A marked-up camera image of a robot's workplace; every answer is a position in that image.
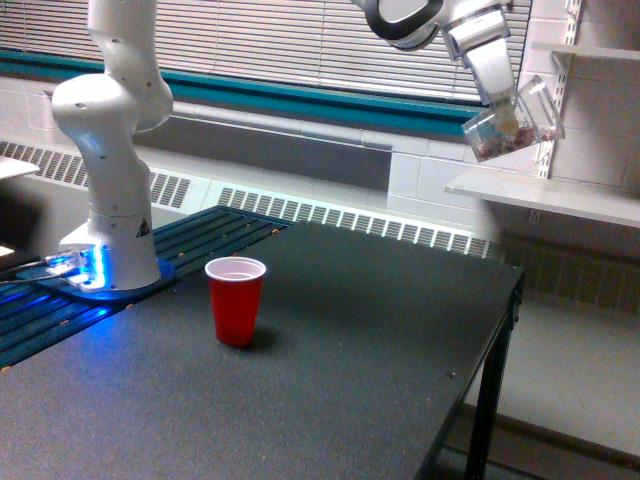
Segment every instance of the window blinds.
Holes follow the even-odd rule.
[[[505,6],[519,72],[532,0]],[[99,59],[87,0],[0,0],[0,47]],[[441,36],[419,52],[377,38],[349,0],[159,0],[161,67],[317,87],[478,101]]]

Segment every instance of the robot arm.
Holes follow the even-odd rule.
[[[53,115],[78,146],[89,178],[89,219],[61,241],[63,250],[92,252],[89,268],[67,278],[87,292],[135,290],[160,278],[149,168],[132,138],[164,123],[173,107],[155,56],[156,3],[90,0],[89,34],[105,72],[62,83],[52,99]]]
[[[486,105],[515,93],[499,0],[352,0],[373,32],[400,50],[418,50],[441,29],[452,61],[463,59]]]

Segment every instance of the red plastic cup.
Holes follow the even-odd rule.
[[[245,257],[212,260],[204,267],[218,340],[246,347],[256,327],[260,292],[267,267]]]

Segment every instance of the white shelf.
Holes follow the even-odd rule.
[[[581,183],[474,168],[445,187],[449,193],[640,228],[640,196]]]
[[[563,45],[560,43],[533,42],[535,50],[547,50],[555,53],[565,53],[591,58],[609,58],[617,60],[640,61],[640,51],[622,50],[619,48],[587,47],[580,45]]]
[[[38,167],[30,163],[0,156],[0,180],[19,177],[20,175],[28,175],[38,170]]]

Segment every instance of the clear plastic container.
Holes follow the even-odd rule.
[[[462,128],[479,162],[564,138],[560,115],[537,75],[511,100],[492,104]]]

